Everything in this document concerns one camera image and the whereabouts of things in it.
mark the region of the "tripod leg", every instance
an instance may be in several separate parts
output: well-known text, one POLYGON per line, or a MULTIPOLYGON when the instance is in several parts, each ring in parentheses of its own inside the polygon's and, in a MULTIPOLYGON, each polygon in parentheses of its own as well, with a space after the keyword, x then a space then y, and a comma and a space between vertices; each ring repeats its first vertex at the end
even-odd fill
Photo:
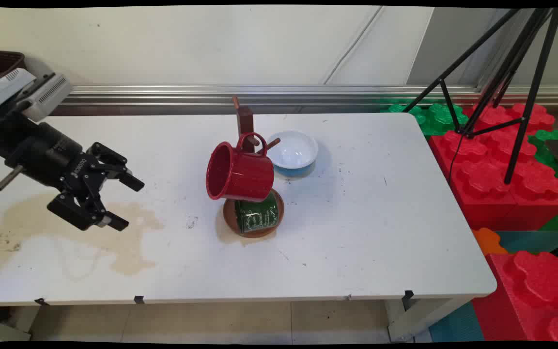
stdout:
POLYGON ((496 98, 494 98, 494 102, 492 103, 493 108, 498 107, 498 104, 501 102, 501 99, 503 99, 503 96, 505 95, 505 91, 507 91, 507 88, 512 83, 513 76, 516 74, 516 70, 518 70, 518 67, 520 66, 520 63, 525 58, 525 55, 527 54, 527 51, 529 51, 529 47, 531 46, 531 43, 533 43, 533 40, 535 39, 535 36, 538 34, 538 31, 540 31, 541 27, 548 20, 548 18, 551 16, 551 14, 552 14, 552 11, 550 11, 548 13, 548 16, 545 16, 545 18, 540 22, 540 25, 537 26, 534 29, 533 33, 531 33, 530 38, 525 42, 525 45, 521 49, 521 51, 518 55, 518 58, 516 58, 516 62, 514 62, 514 64, 512 64, 510 72, 507 74, 507 77, 505 77, 505 82, 503 83, 503 87, 496 94, 496 98))
POLYGON ((533 11, 533 14, 531 14, 531 17, 527 21, 527 24, 525 24, 522 32, 520 32, 520 35, 518 35, 516 42, 514 42, 512 48, 510 49, 510 52, 505 57, 505 60, 503 60, 503 64, 501 64, 501 67, 496 72, 496 75, 494 75, 494 78, 492 79, 490 84, 483 91, 483 95, 479 100, 475 111, 472 113, 471 118, 465 125, 463 133, 468 134, 472 132, 472 129, 475 126, 479 115, 481 115, 483 109, 485 109, 485 106, 487 106, 487 104, 492 100, 494 92, 503 82, 503 78, 505 78, 505 76, 509 72, 510 66, 514 62, 515 58, 518 56, 518 53, 520 52, 520 49, 522 49, 524 42, 529 39, 529 36, 533 32, 533 29, 540 23, 541 18, 545 16, 547 11, 548 9, 535 9, 533 11))
POLYGON ((458 68, 458 66, 460 64, 462 64, 462 62, 465 61, 465 59, 467 59, 471 53, 473 53, 474 51, 476 51, 476 49, 478 49, 480 46, 482 46, 482 44, 485 42, 485 40, 488 40, 492 34, 496 33, 496 31, 498 31, 498 29, 500 27, 503 26, 503 24, 507 23, 507 21, 513 17, 514 14, 516 14, 519 11, 519 9, 511 9, 509 10, 503 17, 501 17, 501 19, 498 20, 498 22, 496 22, 494 24, 494 26, 492 26, 492 28, 488 29, 488 31, 486 33, 484 33, 481 38, 479 38, 479 40, 477 40, 474 44, 472 44, 471 47, 469 47, 469 49, 467 49, 467 51, 465 53, 463 53, 460 57, 458 57, 458 59, 453 62, 451 64, 451 66, 449 68, 447 68, 445 71, 443 71, 443 73, 436 78, 436 80, 434 80, 434 82, 432 82, 430 84, 430 86, 428 86, 423 92, 421 92, 420 95, 417 96, 417 98, 412 101, 404 110, 403 112, 409 112, 410 109, 412 109, 412 107, 416 106, 417 103, 419 103, 428 93, 432 92, 432 90, 438 86, 438 81, 439 79, 445 79, 447 77, 447 75, 451 74, 452 71, 454 71, 456 68, 458 68))
POLYGON ((548 61, 548 55, 550 54, 550 50, 552 48, 554 35, 557 33, 557 26, 558 7, 552 10, 551 22, 548 26, 546 37, 544 38, 544 45, 542 46, 542 50, 540 52, 540 59, 538 59, 538 66, 535 69, 535 75, 533 75, 533 82, 531 82, 531 89, 529 90, 529 96, 527 98, 527 103, 525 104, 525 112, 522 115, 523 121, 520 124, 518 135, 516 135, 516 142, 514 143, 513 150, 511 151, 510 163, 507 166, 505 180, 503 181, 503 183, 505 183, 506 185, 508 185, 512 181, 513 171, 516 167, 516 162, 518 161, 518 154, 520 153, 520 146, 522 146, 522 141, 524 141, 525 138, 525 132, 527 131, 529 118, 531 117, 531 111, 533 111, 535 97, 538 94, 542 76, 544 75, 544 69, 546 66, 546 62, 548 61))

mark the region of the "floor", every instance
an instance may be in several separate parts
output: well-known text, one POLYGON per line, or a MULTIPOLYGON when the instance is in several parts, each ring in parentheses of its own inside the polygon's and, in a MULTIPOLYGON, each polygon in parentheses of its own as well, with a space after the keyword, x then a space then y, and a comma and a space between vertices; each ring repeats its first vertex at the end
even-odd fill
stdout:
MULTIPOLYGON (((43 306, 31 340, 330 344, 389 343, 383 301, 43 306)), ((417 342, 431 342, 429 332, 417 342)))

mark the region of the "coffee stain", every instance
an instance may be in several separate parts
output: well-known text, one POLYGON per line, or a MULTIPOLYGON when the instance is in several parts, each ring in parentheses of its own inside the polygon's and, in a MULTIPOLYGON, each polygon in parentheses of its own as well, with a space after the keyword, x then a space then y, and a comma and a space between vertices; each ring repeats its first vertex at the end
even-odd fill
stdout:
MULTIPOLYGON (((91 275, 101 258, 113 255, 115 261, 110 267, 119 274, 131 276, 155 266, 155 262, 141 255, 142 235, 164 228, 153 211, 143 208, 139 203, 107 203, 107 209, 129 221, 129 226, 121 232, 109 226, 99 228, 95 225, 81 231, 47 210, 55 194, 52 191, 44 192, 14 204, 4 212, 0 223, 0 269, 13 254, 36 237, 51 238, 53 248, 58 250, 62 275, 73 281, 91 275), (63 240, 77 243, 74 255, 64 250, 63 240), (78 261, 88 259, 87 256, 80 256, 86 252, 84 247, 93 247, 97 252, 89 256, 93 262, 88 270, 82 275, 75 275, 73 271, 78 269, 78 261)), ((44 263, 40 256, 35 256, 33 261, 36 265, 44 263)))

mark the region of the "upside-down green mug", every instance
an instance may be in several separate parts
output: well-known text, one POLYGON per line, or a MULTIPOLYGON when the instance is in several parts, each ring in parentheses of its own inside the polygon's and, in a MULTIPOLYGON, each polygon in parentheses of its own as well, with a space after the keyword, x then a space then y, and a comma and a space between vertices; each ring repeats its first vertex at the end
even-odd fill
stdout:
POLYGON ((275 227, 279 223, 279 206, 272 191, 261 203, 236 200, 234 206, 241 234, 275 227))

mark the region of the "orange foam block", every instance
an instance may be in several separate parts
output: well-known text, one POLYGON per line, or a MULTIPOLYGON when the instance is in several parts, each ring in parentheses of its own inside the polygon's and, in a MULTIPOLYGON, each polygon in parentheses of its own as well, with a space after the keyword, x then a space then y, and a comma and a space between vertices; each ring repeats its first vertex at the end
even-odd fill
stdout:
POLYGON ((499 244, 501 237, 496 232, 489 228, 481 228, 472 232, 484 256, 488 254, 507 254, 507 250, 499 244))

